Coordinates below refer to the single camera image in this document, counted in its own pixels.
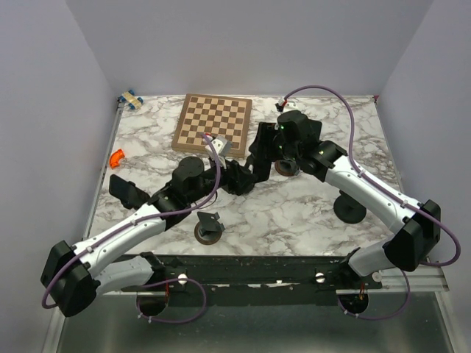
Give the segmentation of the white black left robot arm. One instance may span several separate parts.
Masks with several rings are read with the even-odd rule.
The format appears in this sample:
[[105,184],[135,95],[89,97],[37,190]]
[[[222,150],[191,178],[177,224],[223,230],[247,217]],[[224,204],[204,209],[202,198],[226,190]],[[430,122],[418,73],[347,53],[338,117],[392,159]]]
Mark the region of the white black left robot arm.
[[156,290],[163,272],[156,257],[118,258],[144,240],[164,233],[207,204],[218,189],[244,195],[260,182],[252,157],[241,165],[235,160],[210,159],[205,168],[198,157],[182,159],[171,179],[153,195],[117,175],[110,177],[110,193],[132,210],[131,216],[74,245],[62,240],[53,245],[40,281],[46,292],[42,306],[59,308],[66,317],[81,313],[95,298],[129,286]]

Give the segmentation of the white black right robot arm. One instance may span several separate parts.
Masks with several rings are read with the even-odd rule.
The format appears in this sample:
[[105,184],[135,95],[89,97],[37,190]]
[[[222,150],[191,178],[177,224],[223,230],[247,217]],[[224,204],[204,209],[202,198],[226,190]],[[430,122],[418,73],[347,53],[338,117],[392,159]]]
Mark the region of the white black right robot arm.
[[384,269],[414,271],[440,239],[440,206],[403,196],[362,169],[337,143],[321,140],[321,130],[320,121],[299,110],[282,113],[276,122],[258,125],[247,161],[261,181],[268,179],[273,163],[289,163],[339,189],[334,212],[343,222],[357,224],[371,211],[392,232],[347,255],[338,272],[343,286],[355,288],[365,276]]

